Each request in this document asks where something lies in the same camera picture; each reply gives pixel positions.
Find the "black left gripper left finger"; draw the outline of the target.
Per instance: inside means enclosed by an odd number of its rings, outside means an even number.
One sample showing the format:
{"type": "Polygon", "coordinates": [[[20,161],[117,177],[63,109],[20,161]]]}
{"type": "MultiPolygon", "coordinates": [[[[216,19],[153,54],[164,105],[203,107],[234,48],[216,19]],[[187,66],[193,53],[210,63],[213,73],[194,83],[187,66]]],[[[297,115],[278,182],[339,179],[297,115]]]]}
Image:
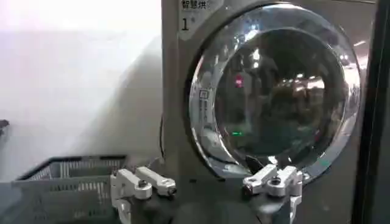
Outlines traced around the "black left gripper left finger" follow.
{"type": "Polygon", "coordinates": [[[146,166],[135,171],[123,168],[110,175],[110,197],[121,223],[131,224],[131,199],[146,201],[154,191],[162,197],[173,197],[177,192],[176,182],[160,175],[146,166]]]}

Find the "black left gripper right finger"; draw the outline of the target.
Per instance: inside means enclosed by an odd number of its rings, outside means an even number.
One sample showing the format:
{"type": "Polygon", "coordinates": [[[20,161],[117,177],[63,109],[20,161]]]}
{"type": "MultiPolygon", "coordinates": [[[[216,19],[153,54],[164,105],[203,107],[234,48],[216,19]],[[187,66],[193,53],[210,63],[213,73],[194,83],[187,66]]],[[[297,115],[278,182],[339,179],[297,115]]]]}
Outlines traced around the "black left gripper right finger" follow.
{"type": "Polygon", "coordinates": [[[294,223],[302,202],[303,174],[294,166],[279,169],[247,156],[251,176],[243,178],[242,198],[258,223],[294,223]]]}

